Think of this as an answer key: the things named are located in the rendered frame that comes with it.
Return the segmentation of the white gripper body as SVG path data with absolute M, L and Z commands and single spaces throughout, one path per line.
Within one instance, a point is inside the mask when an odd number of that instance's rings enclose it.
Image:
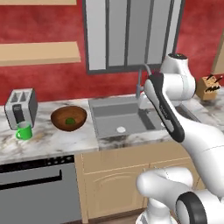
M 140 109 L 150 109 L 152 107 L 151 101 L 148 99 L 145 92 L 142 92 L 138 98 L 138 107 Z

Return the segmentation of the grey faucet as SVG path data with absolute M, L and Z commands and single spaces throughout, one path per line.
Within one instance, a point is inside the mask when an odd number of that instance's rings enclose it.
M 144 91 L 144 86 L 141 85 L 143 69 L 146 70 L 148 76 L 151 75 L 150 67 L 147 64 L 143 64 L 142 66 L 139 67 L 138 76 L 137 76 L 137 84 L 136 84 L 136 98 L 137 99 L 140 97 L 141 92 Z

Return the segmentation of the grey sink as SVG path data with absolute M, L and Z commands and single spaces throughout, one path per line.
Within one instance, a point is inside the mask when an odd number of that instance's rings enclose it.
M 165 129 L 154 107 L 140 109 L 135 96 L 91 99 L 88 104 L 98 138 Z

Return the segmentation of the brown wooden bowl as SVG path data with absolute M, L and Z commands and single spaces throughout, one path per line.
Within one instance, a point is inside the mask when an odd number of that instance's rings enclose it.
M 80 128 L 87 120 L 87 112 L 78 106 L 66 106 L 58 108 L 51 114 L 52 124 L 59 130 L 74 131 Z M 66 124 L 66 119 L 72 117 L 75 124 Z

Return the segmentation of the green mug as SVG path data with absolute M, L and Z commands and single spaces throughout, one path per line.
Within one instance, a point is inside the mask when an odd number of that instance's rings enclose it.
M 20 122 L 17 125 L 16 138 L 19 140 L 29 140 L 32 138 L 32 126 L 26 122 Z

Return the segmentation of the wooden knife block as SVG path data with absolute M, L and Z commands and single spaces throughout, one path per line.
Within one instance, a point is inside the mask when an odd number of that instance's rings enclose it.
M 216 77 L 212 74 L 201 77 L 197 82 L 196 95 L 202 101 L 214 100 L 217 96 L 217 91 L 221 88 L 219 81 L 222 77 Z

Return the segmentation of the grey framed window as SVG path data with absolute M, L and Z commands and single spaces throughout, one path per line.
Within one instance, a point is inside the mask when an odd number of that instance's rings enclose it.
M 90 74 L 159 69 L 175 53 L 186 0 L 83 0 Z

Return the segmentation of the silver toaster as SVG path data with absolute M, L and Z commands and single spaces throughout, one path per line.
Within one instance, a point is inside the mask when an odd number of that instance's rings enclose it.
M 22 121 L 34 126 L 38 102 L 33 88 L 13 89 L 4 105 L 4 113 L 12 130 Z

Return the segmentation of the grey dishwasher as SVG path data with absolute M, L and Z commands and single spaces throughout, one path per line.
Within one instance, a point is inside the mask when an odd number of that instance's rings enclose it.
M 74 157 L 0 165 L 0 185 L 58 176 L 62 180 L 0 191 L 0 224 L 64 224 L 81 220 Z

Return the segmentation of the tan wall cabinet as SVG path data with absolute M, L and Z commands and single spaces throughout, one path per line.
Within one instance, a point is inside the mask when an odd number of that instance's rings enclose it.
M 224 74 L 224 36 L 220 38 L 220 43 L 213 61 L 211 74 Z

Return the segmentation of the tan wooden wall shelf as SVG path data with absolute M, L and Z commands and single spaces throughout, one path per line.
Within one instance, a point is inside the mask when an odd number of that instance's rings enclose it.
M 77 0 L 0 0 L 1 5 L 76 5 Z
M 0 44 L 0 67 L 80 62 L 76 42 Z

